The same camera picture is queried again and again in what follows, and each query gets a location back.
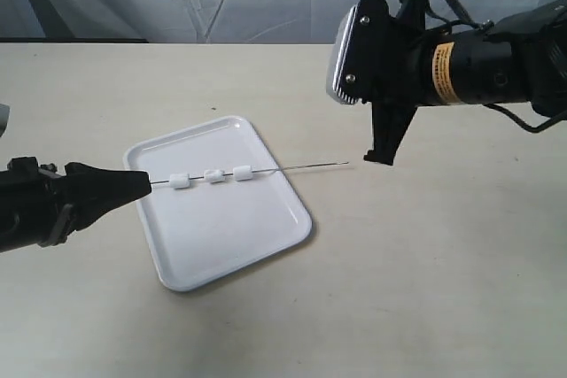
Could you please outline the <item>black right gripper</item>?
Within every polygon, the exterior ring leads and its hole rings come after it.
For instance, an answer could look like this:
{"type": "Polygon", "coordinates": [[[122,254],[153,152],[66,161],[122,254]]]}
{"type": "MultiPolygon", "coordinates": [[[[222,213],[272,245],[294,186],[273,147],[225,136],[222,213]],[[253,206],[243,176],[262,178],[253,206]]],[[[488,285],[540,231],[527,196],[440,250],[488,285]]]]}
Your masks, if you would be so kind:
{"type": "Polygon", "coordinates": [[[363,159],[392,165],[417,108],[379,101],[416,103],[418,55],[438,34],[425,28],[424,0],[360,0],[353,21],[353,99],[371,103],[372,146],[363,159]]]}

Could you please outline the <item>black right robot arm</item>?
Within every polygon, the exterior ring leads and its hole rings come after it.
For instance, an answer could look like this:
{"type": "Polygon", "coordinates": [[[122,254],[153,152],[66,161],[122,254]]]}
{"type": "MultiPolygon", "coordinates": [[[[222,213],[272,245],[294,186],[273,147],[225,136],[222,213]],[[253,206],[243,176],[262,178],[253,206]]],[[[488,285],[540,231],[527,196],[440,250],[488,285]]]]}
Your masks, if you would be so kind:
{"type": "Polygon", "coordinates": [[[483,105],[538,134],[566,119],[566,18],[553,3],[487,30],[427,30],[406,0],[360,0],[346,60],[348,93],[372,111],[364,160],[392,165],[420,107],[483,105]]]}

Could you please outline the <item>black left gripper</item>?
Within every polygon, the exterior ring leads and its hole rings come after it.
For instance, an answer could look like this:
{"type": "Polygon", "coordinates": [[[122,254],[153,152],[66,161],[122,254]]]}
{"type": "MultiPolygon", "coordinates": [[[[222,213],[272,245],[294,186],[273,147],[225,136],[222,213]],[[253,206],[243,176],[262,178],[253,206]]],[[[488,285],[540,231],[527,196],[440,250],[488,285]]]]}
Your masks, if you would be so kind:
{"type": "Polygon", "coordinates": [[[151,194],[145,171],[108,170],[79,162],[57,174],[35,157],[9,161],[5,170],[5,246],[64,243],[89,226],[87,214],[106,214],[151,194]]]}

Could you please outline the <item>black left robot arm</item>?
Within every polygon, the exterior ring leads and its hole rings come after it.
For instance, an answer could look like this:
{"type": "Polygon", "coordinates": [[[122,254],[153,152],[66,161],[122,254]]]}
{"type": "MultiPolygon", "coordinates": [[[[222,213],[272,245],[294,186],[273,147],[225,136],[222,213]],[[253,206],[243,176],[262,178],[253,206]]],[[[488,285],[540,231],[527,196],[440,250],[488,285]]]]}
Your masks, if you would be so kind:
{"type": "Polygon", "coordinates": [[[69,162],[59,174],[53,163],[13,158],[1,172],[1,251],[65,243],[73,232],[149,194],[145,171],[69,162]]]}

